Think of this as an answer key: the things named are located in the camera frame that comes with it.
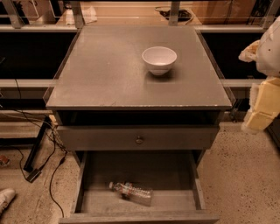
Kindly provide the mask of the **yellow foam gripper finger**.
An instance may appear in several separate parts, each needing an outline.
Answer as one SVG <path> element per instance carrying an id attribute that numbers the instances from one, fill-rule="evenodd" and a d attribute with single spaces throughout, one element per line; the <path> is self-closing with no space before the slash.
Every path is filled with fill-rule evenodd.
<path id="1" fill-rule="evenodd" d="M 261 84 L 253 83 L 249 106 L 241 129 L 246 133 L 265 130 L 280 114 L 280 79 L 267 78 Z"/>

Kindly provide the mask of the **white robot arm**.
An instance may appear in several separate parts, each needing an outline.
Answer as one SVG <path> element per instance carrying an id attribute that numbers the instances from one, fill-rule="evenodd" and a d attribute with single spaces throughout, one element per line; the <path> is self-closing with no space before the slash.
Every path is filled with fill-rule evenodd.
<path id="1" fill-rule="evenodd" d="M 238 56 L 244 62 L 255 62 L 256 70 L 267 78 L 253 83 L 249 110 L 241 129 L 250 134 L 265 130 L 280 114 L 280 17 L 262 37 L 248 45 Z"/>

